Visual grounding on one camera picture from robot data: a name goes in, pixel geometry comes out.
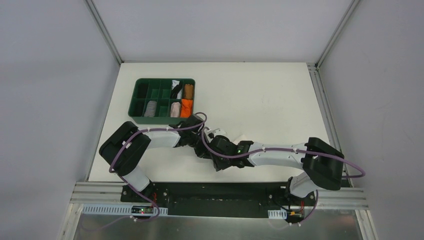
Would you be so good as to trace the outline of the pink underwear navy trim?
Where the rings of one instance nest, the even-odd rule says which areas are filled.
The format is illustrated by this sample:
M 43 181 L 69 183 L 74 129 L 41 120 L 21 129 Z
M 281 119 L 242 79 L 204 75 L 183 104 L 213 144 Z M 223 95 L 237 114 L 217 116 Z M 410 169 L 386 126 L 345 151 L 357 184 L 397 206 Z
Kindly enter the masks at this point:
M 169 116 L 171 118 L 179 118 L 181 115 L 181 103 L 180 102 L 173 102 L 170 105 L 170 114 Z

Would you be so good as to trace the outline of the green compartment tray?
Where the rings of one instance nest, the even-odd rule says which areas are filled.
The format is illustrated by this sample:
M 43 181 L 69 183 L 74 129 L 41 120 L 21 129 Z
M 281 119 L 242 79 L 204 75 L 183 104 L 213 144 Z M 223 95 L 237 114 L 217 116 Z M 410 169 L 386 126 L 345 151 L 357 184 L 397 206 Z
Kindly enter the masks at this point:
M 139 78 L 135 81 L 133 92 L 130 98 L 128 116 L 140 125 L 173 125 L 187 118 L 170 117 L 171 104 L 180 102 L 182 99 L 171 99 L 172 80 L 183 82 L 182 99 L 184 85 L 194 85 L 194 96 L 192 113 L 194 112 L 194 98 L 196 82 L 192 78 Z M 157 101 L 156 113 L 154 117 L 144 117 L 144 112 L 149 101 Z

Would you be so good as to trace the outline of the white underwear pink trim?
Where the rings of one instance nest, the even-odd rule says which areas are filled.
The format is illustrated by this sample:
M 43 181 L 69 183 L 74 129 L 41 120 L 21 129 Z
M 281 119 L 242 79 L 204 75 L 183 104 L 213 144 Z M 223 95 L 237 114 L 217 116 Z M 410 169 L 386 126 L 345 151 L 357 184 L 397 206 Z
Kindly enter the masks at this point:
M 232 142 L 237 145 L 241 141 L 248 141 L 248 140 L 249 140 L 249 138 L 245 134 L 242 134 L 242 135 L 236 137 Z

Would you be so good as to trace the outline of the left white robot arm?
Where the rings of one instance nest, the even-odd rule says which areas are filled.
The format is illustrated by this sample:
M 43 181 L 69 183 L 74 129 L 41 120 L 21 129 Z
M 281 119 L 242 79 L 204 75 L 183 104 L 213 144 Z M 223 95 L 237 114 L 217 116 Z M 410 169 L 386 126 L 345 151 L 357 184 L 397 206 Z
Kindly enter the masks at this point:
M 126 121 L 101 145 L 98 153 L 109 164 L 109 172 L 132 186 L 134 197 L 144 203 L 153 195 L 153 183 L 139 166 L 145 152 L 157 148 L 195 148 L 206 120 L 206 116 L 192 114 L 177 124 L 146 129 Z

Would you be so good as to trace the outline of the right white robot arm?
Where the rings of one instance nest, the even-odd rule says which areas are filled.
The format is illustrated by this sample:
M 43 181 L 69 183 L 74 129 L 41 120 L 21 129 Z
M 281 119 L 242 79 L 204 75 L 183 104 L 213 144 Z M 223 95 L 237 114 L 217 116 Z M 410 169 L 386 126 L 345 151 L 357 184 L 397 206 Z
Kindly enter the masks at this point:
M 338 191 L 342 186 L 344 155 L 317 137 L 306 143 L 272 145 L 251 140 L 238 144 L 222 135 L 202 142 L 210 152 L 217 171 L 229 167 L 280 166 L 301 170 L 290 177 L 284 190 L 284 200 L 296 205 L 316 190 Z

